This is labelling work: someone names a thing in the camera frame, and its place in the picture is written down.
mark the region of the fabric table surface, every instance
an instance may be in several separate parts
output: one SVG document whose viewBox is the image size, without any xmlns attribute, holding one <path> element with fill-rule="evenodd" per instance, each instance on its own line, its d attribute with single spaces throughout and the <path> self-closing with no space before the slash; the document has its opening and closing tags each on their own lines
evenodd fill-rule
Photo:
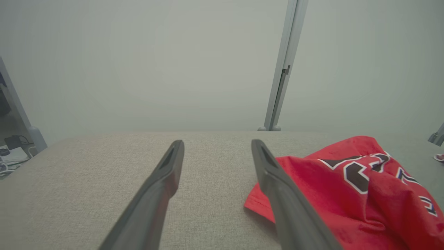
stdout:
<svg viewBox="0 0 444 250">
<path fill-rule="evenodd" d="M 372 135 L 444 207 L 442 149 L 405 135 Z M 0 181 L 0 249 L 96 249 L 169 145 L 181 139 L 179 189 L 161 249 L 280 249 L 274 224 L 243 207 L 257 182 L 251 140 L 304 157 L 356 134 L 115 133 L 52 145 Z"/>
</svg>

